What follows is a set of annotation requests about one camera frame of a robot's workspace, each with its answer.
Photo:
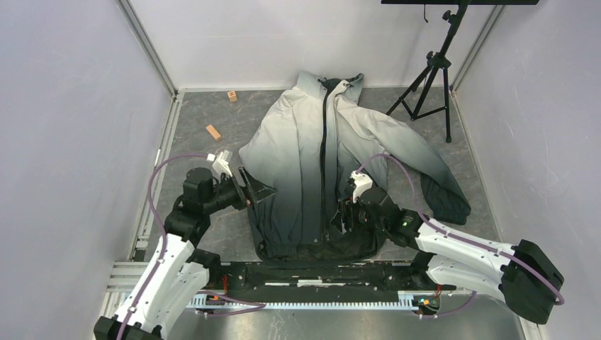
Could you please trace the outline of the grey to black gradient jacket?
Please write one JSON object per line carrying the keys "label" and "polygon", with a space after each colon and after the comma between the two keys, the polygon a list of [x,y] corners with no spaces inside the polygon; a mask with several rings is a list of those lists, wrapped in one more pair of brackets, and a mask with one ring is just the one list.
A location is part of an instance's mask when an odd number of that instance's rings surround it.
{"label": "grey to black gradient jacket", "polygon": [[364,77],[328,79],[300,72],[240,151],[246,170],[275,194],[248,211],[257,256],[283,266],[367,259],[385,237],[373,229],[343,232],[338,203],[352,196],[349,178],[363,169],[388,185],[385,154],[420,174],[426,203],[441,222],[463,225],[464,192],[439,153],[408,124],[358,104]]}

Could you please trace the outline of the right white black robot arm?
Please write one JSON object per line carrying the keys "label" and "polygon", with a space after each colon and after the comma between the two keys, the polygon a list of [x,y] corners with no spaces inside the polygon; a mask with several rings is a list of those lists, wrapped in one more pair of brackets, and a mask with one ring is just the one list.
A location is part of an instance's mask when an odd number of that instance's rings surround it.
{"label": "right white black robot arm", "polygon": [[343,232],[374,232],[417,251],[409,270],[419,289],[453,285],[488,295],[535,324],[546,324],[565,302],[564,277],[542,248],[526,239],[494,242],[460,232],[415,210],[401,208],[379,187],[341,199],[332,220]]}

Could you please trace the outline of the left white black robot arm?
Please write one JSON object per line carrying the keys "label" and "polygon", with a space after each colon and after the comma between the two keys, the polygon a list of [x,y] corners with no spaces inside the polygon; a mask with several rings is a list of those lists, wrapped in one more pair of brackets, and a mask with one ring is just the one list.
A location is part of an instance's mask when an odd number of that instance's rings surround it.
{"label": "left white black robot arm", "polygon": [[181,313],[203,288],[223,279],[220,256],[198,248],[213,213],[252,208],[276,189],[239,168],[243,182],[210,169],[187,172],[183,193],[164,222],[157,250],[125,302],[94,325],[96,339],[167,339]]}

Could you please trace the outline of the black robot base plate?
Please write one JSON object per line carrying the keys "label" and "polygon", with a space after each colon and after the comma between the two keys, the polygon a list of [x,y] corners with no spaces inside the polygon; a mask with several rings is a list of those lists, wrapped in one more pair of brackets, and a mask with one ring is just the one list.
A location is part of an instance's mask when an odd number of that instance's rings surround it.
{"label": "black robot base plate", "polygon": [[436,284],[407,261],[362,261],[314,268],[278,268],[262,262],[224,263],[206,290],[248,302],[392,302],[399,292],[433,295]]}

